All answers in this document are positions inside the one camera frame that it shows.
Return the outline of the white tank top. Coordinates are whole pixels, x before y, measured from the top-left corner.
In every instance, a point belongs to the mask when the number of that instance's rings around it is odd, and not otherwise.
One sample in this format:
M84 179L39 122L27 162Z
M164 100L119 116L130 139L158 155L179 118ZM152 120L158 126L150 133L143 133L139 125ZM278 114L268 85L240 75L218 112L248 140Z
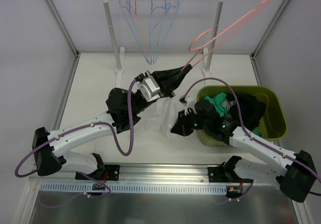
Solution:
M146 119L142 121L142 124L138 124L134 133L140 136L158 131L168 139L175 138L177 135L171 133L171 129L174 127L179 115L176 107L175 100L172 98L158 100L154 111L151 114L143 115Z

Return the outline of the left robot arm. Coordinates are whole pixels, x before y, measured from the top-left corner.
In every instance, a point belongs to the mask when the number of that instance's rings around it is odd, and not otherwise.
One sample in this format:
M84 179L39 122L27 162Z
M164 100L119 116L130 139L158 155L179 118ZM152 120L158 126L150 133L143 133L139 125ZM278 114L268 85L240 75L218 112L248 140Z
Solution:
M192 70L187 66L154 71L138 75L128 89L113 88L106 100L107 111L99 116L64 130L35 130L32 144L39 176L49 176L58 171L84 173L101 180L105 167L99 154L74 153L72 150L93 140L112 136L121 155L131 154L134 144L134 125L139 114L160 98L174 97L174 91Z

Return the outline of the grey tank top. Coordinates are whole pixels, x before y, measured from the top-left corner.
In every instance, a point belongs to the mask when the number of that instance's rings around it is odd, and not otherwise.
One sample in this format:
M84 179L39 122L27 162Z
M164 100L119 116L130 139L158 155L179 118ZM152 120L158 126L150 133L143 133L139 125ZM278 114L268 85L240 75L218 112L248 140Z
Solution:
M232 107L232 106L234 106L236 104L236 101L235 100L233 100L233 101L229 101L229 100L224 100L223 102L222 102L222 106L226 109L226 111L229 111L230 110L230 108Z

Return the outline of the light blue wire hanger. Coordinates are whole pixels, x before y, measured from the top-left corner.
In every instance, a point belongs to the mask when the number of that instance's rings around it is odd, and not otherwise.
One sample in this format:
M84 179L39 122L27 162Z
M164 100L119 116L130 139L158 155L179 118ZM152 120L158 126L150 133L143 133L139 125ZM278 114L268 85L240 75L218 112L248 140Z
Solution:
M133 13L130 13L129 8L127 6L127 2L128 2L128 0L126 0L126 3L123 3L122 1L119 1L119 6L120 6L121 11L122 11L122 13L123 13L128 25L129 25L129 28L130 28L130 30L131 30L131 32L132 32L132 34L133 34L133 36L134 36L134 38L136 40L136 43L137 43L139 49L141 50L145 61L147 62L147 58L146 58L145 54L143 53L143 48L142 48L141 43L140 43L140 37L137 34L138 30L136 28L137 25L136 25L136 22L135 22L135 17L134 17ZM130 3L131 3L132 6L134 6L134 0L130 0Z

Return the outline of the pink wire hanger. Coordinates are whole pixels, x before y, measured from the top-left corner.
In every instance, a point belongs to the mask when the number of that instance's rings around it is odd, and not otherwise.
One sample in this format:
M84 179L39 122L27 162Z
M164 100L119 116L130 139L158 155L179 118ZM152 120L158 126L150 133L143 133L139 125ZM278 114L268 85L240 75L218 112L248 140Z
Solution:
M140 37L140 43L141 43L141 46L143 48L143 53L145 54L145 56L147 58L148 65L151 65L151 56L149 54L149 51L148 51L148 48L147 48L147 45L146 45L144 32L142 30L142 26L141 26L140 19L139 19L139 14L138 14L138 10L137 10L137 0L134 0L134 6L132 6L131 3L130 3L130 0L128 0L127 6L129 8L130 13L134 14L135 22L136 22L136 25L137 25L136 28L138 30L137 34Z

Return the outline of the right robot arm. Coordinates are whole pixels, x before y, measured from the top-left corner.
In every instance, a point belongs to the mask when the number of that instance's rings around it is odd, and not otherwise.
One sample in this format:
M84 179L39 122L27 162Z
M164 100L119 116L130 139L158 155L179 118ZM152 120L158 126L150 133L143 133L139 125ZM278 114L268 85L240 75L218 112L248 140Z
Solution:
M226 145L247 151L262 163L232 156L224 166L224 177L235 182L252 179L278 187L293 201L303 203L316 180L320 180L312 156L278 147L251 133L237 121L221 117L207 100L196 103L195 109L182 110L171 133L189 136L193 131L205 131Z

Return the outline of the green tank top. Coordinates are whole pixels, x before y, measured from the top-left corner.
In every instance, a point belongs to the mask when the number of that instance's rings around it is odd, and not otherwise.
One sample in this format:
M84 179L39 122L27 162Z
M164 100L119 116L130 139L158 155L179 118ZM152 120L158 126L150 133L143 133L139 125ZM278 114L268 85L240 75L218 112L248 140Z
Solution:
M205 96L205 98L204 98L215 107L215 109L216 109L217 113L220 115L220 117L228 117L228 111L226 111L226 109L222 106L222 102L224 100L226 100L226 94L227 93L221 92L221 93L215 95L214 97ZM262 137L262 133L260 131L256 130L256 128L251 132L258 135L259 137Z

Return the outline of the black tank top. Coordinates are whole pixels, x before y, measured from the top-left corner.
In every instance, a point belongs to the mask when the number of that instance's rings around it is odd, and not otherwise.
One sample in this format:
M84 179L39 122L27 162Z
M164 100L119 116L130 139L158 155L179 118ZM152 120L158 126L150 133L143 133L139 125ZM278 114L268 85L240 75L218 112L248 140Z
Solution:
M259 126L259 122L266 110L266 104L258 101L255 96L250 94L242 93L236 94L236 96L240 105L243 124L245 128L253 131ZM235 100L231 93L226 94L226 99L229 101ZM239 113L236 104L228 111L228 117L235 120L240 125Z

